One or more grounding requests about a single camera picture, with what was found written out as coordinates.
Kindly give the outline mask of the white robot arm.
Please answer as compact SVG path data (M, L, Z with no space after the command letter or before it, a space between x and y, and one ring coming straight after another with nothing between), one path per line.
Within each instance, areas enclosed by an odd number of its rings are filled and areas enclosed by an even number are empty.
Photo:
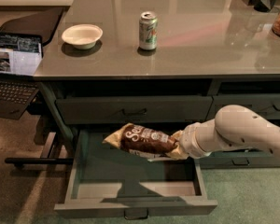
M240 105L226 105L213 119L188 125L179 142L193 159L247 147L280 158L280 127Z

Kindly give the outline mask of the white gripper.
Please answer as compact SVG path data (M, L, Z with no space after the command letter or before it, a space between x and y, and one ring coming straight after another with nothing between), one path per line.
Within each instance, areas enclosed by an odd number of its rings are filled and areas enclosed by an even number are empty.
M188 125L179 138L179 143L185 152L193 159L208 157L214 141L215 122L195 122Z

